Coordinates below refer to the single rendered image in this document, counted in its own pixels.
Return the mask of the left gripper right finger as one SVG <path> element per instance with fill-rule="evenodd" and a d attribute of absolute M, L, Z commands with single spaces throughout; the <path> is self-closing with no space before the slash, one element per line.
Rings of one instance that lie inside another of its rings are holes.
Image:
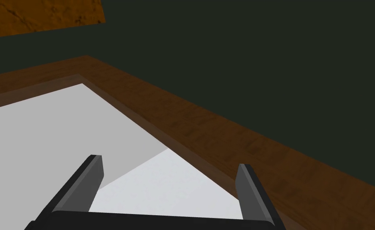
<path fill-rule="evenodd" d="M 243 219 L 274 221 L 273 205 L 249 164 L 239 164 L 235 186 Z"/>

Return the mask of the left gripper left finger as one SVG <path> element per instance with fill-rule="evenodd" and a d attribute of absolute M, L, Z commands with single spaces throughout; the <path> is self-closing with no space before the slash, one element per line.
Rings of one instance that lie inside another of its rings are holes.
<path fill-rule="evenodd" d="M 45 218 L 52 212 L 61 210 L 89 211 L 103 177 L 102 156 L 89 155 L 41 211 L 40 218 Z"/>

